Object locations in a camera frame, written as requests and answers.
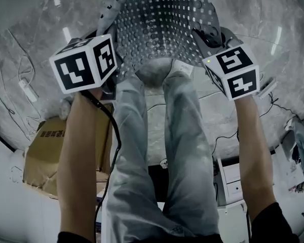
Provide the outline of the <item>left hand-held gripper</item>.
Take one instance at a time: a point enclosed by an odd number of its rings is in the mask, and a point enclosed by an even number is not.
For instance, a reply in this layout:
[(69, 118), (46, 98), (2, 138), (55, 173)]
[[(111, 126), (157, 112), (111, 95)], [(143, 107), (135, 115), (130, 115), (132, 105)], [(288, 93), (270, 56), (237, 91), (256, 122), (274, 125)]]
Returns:
[(114, 101), (123, 63), (117, 47), (115, 24), (102, 35), (95, 30), (87, 36), (72, 38), (49, 59), (61, 91), (71, 94), (102, 88), (102, 102)]

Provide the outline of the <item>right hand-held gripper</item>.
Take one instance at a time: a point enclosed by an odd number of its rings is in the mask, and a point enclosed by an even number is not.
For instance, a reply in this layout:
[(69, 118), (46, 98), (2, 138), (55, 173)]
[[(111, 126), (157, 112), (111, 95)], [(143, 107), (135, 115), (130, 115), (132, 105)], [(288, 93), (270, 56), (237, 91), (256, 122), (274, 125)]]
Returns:
[(250, 47), (229, 29), (213, 35), (192, 29), (208, 76), (228, 100), (252, 95), (260, 89), (259, 64)]

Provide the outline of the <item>grey perforated bath mat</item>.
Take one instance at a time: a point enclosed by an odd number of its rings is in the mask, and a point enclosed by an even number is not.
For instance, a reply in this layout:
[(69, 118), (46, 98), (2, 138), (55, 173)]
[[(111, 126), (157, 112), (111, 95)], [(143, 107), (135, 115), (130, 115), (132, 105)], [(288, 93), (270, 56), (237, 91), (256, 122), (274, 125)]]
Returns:
[(203, 56), (192, 29), (221, 34), (211, 0), (103, 0), (97, 30), (104, 32), (112, 24), (123, 60), (118, 82), (158, 58), (200, 66)]

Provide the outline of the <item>person's right forearm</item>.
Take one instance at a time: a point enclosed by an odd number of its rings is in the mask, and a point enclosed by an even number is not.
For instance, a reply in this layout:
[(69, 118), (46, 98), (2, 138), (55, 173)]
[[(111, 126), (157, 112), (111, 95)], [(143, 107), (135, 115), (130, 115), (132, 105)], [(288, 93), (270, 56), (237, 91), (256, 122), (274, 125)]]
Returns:
[(239, 166), (243, 199), (253, 221), (276, 202), (273, 191), (273, 164), (252, 96), (235, 100), (239, 134)]

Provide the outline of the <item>person's left forearm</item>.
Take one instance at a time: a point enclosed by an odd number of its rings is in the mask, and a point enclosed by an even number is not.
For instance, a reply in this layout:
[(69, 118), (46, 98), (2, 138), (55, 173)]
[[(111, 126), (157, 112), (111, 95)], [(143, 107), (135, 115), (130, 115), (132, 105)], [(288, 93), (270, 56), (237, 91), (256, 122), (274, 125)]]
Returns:
[(89, 241), (94, 240), (97, 195), (97, 111), (97, 107), (83, 95), (75, 95), (67, 118), (57, 171), (60, 230)]

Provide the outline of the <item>grey crumpled cloth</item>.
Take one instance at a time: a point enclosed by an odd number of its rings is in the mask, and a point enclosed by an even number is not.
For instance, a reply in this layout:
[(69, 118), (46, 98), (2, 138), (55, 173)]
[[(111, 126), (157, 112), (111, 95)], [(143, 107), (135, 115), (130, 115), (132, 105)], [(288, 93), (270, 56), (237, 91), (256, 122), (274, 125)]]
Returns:
[(60, 100), (59, 107), (59, 118), (61, 120), (66, 120), (71, 111), (71, 105), (73, 102), (73, 97), (66, 97)]

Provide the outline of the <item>white power strip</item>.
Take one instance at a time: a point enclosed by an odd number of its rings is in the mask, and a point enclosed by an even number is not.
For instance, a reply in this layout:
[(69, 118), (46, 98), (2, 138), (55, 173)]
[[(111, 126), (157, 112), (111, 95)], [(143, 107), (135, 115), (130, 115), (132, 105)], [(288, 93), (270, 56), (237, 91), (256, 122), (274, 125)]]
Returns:
[(278, 81), (275, 78), (270, 78), (261, 88), (259, 93), (257, 94), (258, 98), (265, 98), (270, 92), (273, 91), (274, 88), (277, 87)]
[(19, 81), (18, 85), (31, 102), (36, 102), (38, 100), (39, 97), (37, 93), (33, 90), (33, 88), (30, 86), (26, 79), (22, 79), (21, 81)]

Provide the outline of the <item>brown cardboard box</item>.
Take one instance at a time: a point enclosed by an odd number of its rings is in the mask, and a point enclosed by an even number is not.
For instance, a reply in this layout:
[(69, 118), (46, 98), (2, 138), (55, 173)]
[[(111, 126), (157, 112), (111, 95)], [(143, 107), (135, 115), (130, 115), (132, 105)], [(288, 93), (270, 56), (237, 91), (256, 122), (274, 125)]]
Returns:
[[(25, 153), (23, 183), (52, 199), (57, 199), (57, 169), (66, 129), (59, 117), (40, 123), (33, 142)], [(96, 188), (100, 193), (106, 186), (112, 128), (108, 118), (96, 125)]]

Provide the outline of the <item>white small cabinet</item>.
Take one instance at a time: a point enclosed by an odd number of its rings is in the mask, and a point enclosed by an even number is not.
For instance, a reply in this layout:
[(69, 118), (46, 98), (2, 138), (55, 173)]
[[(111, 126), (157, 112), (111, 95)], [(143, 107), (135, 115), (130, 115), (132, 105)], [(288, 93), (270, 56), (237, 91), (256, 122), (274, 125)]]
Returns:
[(231, 157), (216, 160), (219, 172), (215, 176), (215, 182), (218, 185), (217, 203), (218, 208), (227, 211), (227, 209), (241, 205), (245, 209), (243, 200), (240, 165), (238, 157)]

